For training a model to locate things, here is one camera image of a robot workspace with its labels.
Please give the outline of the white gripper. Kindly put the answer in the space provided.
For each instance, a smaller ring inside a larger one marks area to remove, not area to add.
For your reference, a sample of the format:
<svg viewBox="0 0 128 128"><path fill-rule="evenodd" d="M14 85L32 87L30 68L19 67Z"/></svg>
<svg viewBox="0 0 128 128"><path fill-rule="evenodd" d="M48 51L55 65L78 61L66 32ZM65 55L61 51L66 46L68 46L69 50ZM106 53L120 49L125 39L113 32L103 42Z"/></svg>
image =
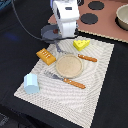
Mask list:
<svg viewBox="0 0 128 128"><path fill-rule="evenodd" d="M73 37L80 16L77 0L54 0L52 8L62 37Z"/></svg>

